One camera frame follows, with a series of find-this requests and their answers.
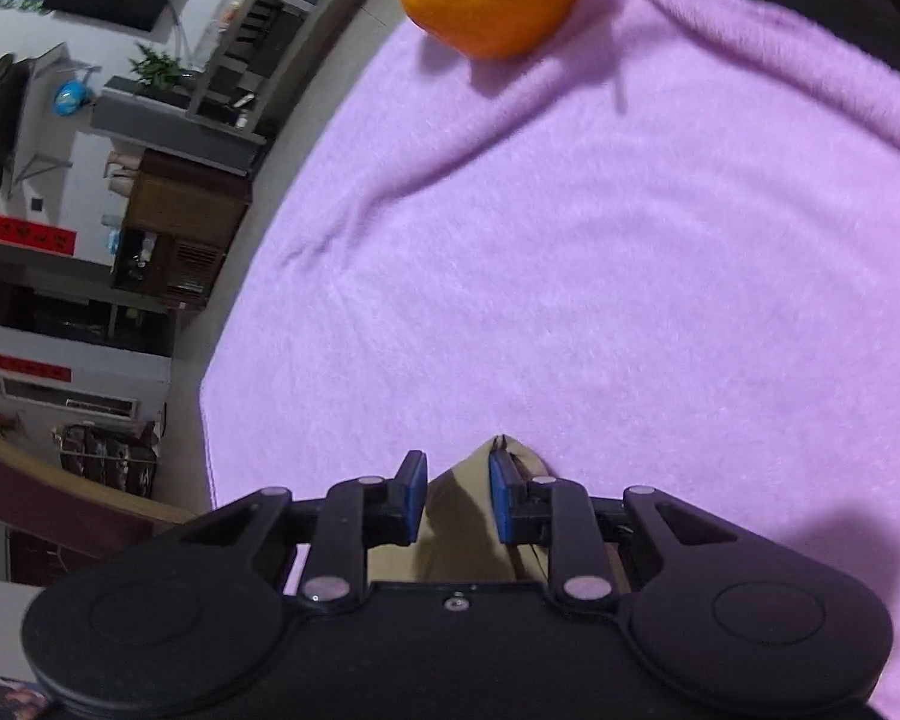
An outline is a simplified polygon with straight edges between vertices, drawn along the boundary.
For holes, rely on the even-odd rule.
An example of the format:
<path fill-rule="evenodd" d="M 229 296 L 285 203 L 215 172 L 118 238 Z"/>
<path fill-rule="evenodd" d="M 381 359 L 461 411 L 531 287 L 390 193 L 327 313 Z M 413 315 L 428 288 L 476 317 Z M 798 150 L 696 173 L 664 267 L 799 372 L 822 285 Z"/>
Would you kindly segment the khaki pants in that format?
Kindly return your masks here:
<path fill-rule="evenodd" d="M 505 546 L 497 536 L 489 454 L 505 445 L 525 479 L 549 468 L 533 449 L 509 436 L 497 436 L 427 486 L 418 541 L 379 546 L 368 553 L 368 582 L 504 583 L 546 582 L 548 550 Z"/>

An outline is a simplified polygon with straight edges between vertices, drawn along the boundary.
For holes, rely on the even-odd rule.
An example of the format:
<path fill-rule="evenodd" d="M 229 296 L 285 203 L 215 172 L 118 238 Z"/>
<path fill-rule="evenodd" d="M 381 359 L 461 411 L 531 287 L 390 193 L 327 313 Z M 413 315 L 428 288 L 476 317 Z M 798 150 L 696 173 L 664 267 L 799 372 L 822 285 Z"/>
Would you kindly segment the pink purple towel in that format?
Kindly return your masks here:
<path fill-rule="evenodd" d="M 248 267 L 209 494 L 509 436 L 855 575 L 900 718 L 900 73 L 756 0 L 578 0 L 471 62 L 403 25 Z"/>

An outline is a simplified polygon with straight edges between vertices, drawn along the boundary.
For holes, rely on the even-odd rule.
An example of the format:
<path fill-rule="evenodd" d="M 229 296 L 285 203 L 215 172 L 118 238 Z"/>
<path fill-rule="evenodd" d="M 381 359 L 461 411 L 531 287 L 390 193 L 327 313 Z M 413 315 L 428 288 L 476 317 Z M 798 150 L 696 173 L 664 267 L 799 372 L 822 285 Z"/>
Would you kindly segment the maroon gold chair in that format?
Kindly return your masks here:
<path fill-rule="evenodd" d="M 0 437 L 0 574 L 45 587 L 194 515 L 32 457 Z"/>

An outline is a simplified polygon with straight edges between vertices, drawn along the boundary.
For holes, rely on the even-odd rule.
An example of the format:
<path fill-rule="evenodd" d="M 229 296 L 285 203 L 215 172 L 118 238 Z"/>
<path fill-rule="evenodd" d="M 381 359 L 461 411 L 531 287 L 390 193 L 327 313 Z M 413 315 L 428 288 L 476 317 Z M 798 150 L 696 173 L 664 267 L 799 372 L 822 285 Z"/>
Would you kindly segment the brown wooden cabinet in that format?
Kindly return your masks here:
<path fill-rule="evenodd" d="M 103 177 L 128 200 L 113 288 L 173 309 L 205 309 L 250 208 L 251 182 L 153 149 L 110 153 Z"/>

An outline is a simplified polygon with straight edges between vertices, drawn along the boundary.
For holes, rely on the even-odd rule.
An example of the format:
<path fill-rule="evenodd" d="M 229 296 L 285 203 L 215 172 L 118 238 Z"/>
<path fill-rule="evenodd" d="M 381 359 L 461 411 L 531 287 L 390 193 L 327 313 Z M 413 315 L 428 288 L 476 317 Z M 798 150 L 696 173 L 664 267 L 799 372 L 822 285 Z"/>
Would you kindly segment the grey tower speaker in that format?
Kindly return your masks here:
<path fill-rule="evenodd" d="M 182 93 L 148 93 L 138 82 L 112 76 L 92 106 L 91 130 L 115 142 L 162 151 L 235 176 L 249 176 L 268 151 L 256 133 L 188 114 Z"/>

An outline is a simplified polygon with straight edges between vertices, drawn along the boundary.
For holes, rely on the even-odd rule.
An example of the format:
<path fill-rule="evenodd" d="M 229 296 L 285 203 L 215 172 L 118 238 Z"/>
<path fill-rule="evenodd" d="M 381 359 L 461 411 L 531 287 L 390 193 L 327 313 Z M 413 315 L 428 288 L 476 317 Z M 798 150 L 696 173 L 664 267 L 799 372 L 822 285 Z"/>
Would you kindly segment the green potted plant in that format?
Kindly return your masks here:
<path fill-rule="evenodd" d="M 193 80 L 193 73 L 165 50 L 153 49 L 142 43 L 137 43 L 136 47 L 139 55 L 130 60 L 130 66 L 144 88 L 172 91 L 183 88 Z"/>

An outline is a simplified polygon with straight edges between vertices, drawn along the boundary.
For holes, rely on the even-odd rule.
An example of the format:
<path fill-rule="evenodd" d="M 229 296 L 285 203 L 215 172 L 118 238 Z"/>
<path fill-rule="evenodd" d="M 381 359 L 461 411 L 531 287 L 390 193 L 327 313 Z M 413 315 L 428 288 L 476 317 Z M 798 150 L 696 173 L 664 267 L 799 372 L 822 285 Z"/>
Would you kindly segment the grey tv stand shelf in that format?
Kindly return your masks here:
<path fill-rule="evenodd" d="M 365 0 L 222 0 L 196 51 L 187 117 L 269 137 Z"/>

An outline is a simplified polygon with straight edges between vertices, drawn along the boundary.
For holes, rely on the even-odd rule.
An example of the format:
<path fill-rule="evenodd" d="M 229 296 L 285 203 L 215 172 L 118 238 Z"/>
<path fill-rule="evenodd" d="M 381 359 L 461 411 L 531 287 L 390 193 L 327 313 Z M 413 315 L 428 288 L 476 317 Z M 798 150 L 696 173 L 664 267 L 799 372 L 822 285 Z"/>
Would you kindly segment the blue globe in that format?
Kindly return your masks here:
<path fill-rule="evenodd" d="M 94 93 L 86 83 L 69 80 L 63 83 L 53 98 L 53 112 L 59 117 L 73 117 L 94 102 Z"/>

